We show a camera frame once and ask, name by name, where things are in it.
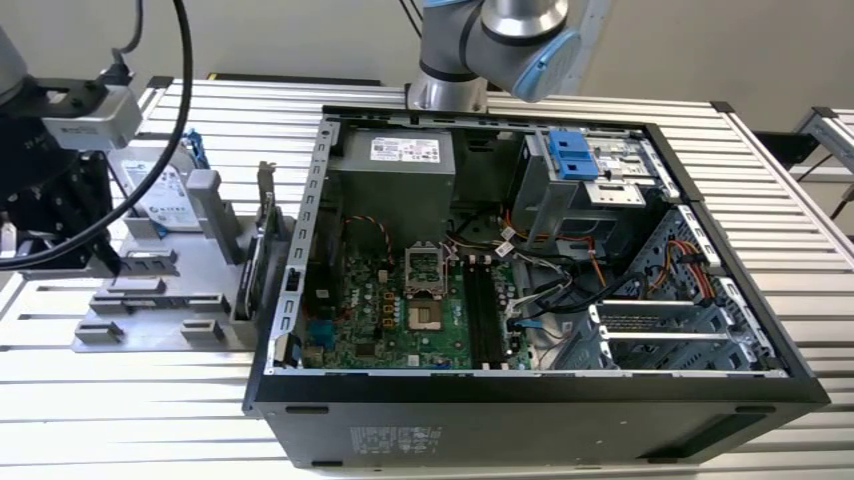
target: white wall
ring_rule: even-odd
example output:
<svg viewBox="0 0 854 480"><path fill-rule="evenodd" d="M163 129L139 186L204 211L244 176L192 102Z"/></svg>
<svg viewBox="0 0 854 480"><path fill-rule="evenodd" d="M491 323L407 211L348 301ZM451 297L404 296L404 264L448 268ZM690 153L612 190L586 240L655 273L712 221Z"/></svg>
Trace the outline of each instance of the white wall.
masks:
<svg viewBox="0 0 854 480"><path fill-rule="evenodd" d="M726 100L756 129L854 108L854 1L612 3L584 95Z"/></svg>
<svg viewBox="0 0 854 480"><path fill-rule="evenodd" d="M395 0L185 0L196 77L209 72L411 81L419 42ZM180 76L172 2L147 0L145 33L129 56L139 84ZM1 0L0 25L31 73L92 77L127 42L133 0Z"/></svg>

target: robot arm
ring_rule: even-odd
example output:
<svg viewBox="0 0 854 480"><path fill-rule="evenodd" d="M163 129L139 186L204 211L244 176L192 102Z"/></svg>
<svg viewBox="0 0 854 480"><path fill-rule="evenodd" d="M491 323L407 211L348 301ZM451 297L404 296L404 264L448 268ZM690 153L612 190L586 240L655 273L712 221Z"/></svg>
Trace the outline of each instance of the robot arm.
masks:
<svg viewBox="0 0 854 480"><path fill-rule="evenodd" d="M173 3L187 80L179 117L149 175L115 209L103 152L127 146L141 122L127 83L113 84L109 75L33 78L0 28L0 270L77 270L96 258L119 271L105 226L159 178L189 111L189 26L183 1ZM567 11L568 0L424 0L409 108L483 112L487 82L528 102L552 93L580 43L578 33L564 28Z"/></svg>
<svg viewBox="0 0 854 480"><path fill-rule="evenodd" d="M424 0L417 110L486 111L487 82L526 102L555 92L578 55L568 0Z"/></svg>

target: green circuit board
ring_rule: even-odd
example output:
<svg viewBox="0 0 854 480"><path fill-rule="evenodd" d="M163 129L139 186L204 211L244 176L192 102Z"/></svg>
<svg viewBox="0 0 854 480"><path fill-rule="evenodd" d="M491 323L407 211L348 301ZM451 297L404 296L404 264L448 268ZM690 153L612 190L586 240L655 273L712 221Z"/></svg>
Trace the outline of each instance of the green circuit board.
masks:
<svg viewBox="0 0 854 480"><path fill-rule="evenodd" d="M359 254L348 256L341 308L339 318L331 322L332 342L325 342L325 347L331 348L324 348L320 353L309 335L305 352L308 367L472 368L462 264L456 262L448 266L442 300L407 299L403 261L403 256L395 259L396 268L388 272L387 281L380 283L377 272L385 268L384 259ZM491 271L496 288L507 291L512 285L510 266L496 264ZM419 312L428 316L425 323L411 319ZM530 368L524 336L519 353L507 358L506 363L512 369Z"/></svg>

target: aluminum extrusion table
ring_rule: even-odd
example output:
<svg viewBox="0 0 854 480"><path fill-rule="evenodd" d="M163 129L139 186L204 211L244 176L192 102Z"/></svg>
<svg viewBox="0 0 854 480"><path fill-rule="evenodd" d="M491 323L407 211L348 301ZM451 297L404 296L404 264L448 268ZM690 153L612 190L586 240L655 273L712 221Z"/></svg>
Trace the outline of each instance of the aluminum extrusion table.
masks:
<svg viewBox="0 0 854 480"><path fill-rule="evenodd" d="M175 81L144 92L141 132L171 131L180 90ZM296 213L323 104L403 105L401 89L384 87L197 81L193 93L189 124L223 176L223 198L245 213L257 207L261 160L276 163L276 196ZM17 467L0 476L852 478L854 247L738 116L710 103L524 104L503 94L490 110L659 124L832 405L700 466L296 471L265 422L240 413L251 353L75 354L73 329L100 281L16 276L0 297L0 465Z"/></svg>

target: white label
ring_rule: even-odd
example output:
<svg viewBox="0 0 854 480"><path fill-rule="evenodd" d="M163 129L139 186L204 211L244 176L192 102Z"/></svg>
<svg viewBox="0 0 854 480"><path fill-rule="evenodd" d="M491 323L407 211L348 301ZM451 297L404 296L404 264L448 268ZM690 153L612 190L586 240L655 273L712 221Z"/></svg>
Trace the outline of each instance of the white label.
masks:
<svg viewBox="0 0 854 480"><path fill-rule="evenodd" d="M153 163L125 160L121 166L128 175L128 180L133 188L136 188L148 175ZM160 174L160 178L151 186L148 192L145 192L145 196L139 204L145 210L148 218L167 229L181 227L196 228L199 226L196 214L192 211L192 204L189 203L189 197L187 196L187 190L184 189L184 183L177 169L172 165L167 165Z"/></svg>
<svg viewBox="0 0 854 480"><path fill-rule="evenodd" d="M371 141L371 160L439 163L439 140L376 137Z"/></svg>
<svg viewBox="0 0 854 480"><path fill-rule="evenodd" d="M602 168L602 170L619 170L622 168L622 164L619 160L600 159L599 168Z"/></svg>
<svg viewBox="0 0 854 480"><path fill-rule="evenodd" d="M504 242L495 249L495 253L498 254L499 257L503 258L504 255L507 255L512 251L512 249L514 249L512 243Z"/></svg>
<svg viewBox="0 0 854 480"><path fill-rule="evenodd" d="M507 241L510 241L510 239L516 235L516 231L512 229L512 227L507 227L504 228L504 230L502 230L502 238Z"/></svg>
<svg viewBox="0 0 854 480"><path fill-rule="evenodd" d="M352 450L360 455L436 453L442 427L349 427Z"/></svg>

